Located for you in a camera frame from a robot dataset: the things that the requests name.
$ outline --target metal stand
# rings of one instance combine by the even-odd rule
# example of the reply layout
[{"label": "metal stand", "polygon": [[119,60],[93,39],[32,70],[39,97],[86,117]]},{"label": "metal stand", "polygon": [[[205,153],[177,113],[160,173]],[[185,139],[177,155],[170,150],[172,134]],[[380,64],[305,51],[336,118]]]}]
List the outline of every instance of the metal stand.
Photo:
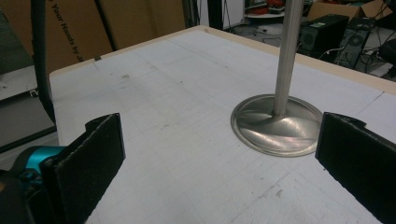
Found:
[{"label": "metal stand", "polygon": [[304,1],[286,2],[276,93],[253,96],[233,111],[238,138],[262,153],[296,157],[316,150],[322,114],[311,104],[289,97]]}]

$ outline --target brown cardboard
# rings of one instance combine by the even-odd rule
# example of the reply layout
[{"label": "brown cardboard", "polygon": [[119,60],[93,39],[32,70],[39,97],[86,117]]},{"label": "brown cardboard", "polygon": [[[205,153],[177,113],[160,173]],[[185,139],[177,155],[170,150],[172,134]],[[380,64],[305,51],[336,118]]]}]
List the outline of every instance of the brown cardboard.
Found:
[{"label": "brown cardboard", "polygon": [[99,0],[116,49],[183,30],[181,0]]},{"label": "brown cardboard", "polygon": [[[0,0],[0,8],[33,55],[30,0]],[[93,0],[46,2],[47,74],[112,51]]]},{"label": "brown cardboard", "polygon": [[312,4],[311,9],[308,13],[308,20],[312,21],[328,14],[337,14],[348,16],[349,20],[354,17],[375,17],[381,19],[382,17],[388,16],[392,11],[383,5],[382,0],[374,0],[366,3],[361,7],[349,6],[349,5],[338,5],[338,4],[327,4],[321,1],[317,1]]}]

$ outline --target table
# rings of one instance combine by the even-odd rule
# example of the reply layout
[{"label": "table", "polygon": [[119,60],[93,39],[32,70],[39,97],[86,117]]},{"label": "table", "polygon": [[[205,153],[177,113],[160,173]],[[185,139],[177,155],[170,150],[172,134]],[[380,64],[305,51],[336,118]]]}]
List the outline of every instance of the table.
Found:
[{"label": "table", "polygon": [[[376,223],[314,154],[277,158],[233,134],[274,93],[278,49],[204,26],[51,74],[61,145],[120,113],[126,160],[87,223]],[[297,55],[290,95],[396,142],[396,85]]]}]

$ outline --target floor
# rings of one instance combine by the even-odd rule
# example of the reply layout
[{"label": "floor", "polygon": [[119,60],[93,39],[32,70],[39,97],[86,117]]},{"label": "floor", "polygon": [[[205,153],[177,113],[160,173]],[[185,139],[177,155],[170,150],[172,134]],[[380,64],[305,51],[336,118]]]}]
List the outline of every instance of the floor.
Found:
[{"label": "floor", "polygon": [[[282,20],[255,21],[250,25],[240,25],[234,27],[231,32],[249,39],[260,41],[276,47],[280,46]],[[393,31],[378,28],[372,31],[366,48],[380,46],[389,36],[394,38]],[[373,60],[370,64],[359,63],[357,70],[371,74],[372,76],[382,77],[389,69],[389,64],[380,60]],[[385,77],[396,81],[396,78]],[[53,127],[49,117],[42,108],[38,98],[31,97],[29,94],[21,94],[7,100],[0,101],[0,148],[18,139],[42,132]],[[7,170],[24,149],[30,146],[58,146],[56,133],[38,138],[22,146],[14,147],[12,150],[0,154],[0,169]]]}]

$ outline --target black pole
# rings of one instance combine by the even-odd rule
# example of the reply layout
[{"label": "black pole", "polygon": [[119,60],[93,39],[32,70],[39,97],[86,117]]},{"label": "black pole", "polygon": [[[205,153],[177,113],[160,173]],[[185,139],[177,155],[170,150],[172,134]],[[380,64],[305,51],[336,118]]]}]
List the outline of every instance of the black pole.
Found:
[{"label": "black pole", "polygon": [[31,20],[33,33],[33,63],[37,81],[38,98],[49,118],[55,123],[55,113],[50,98],[46,72],[46,0],[31,0]]},{"label": "black pole", "polygon": [[221,0],[207,0],[207,12],[209,14],[209,26],[223,30]]}]

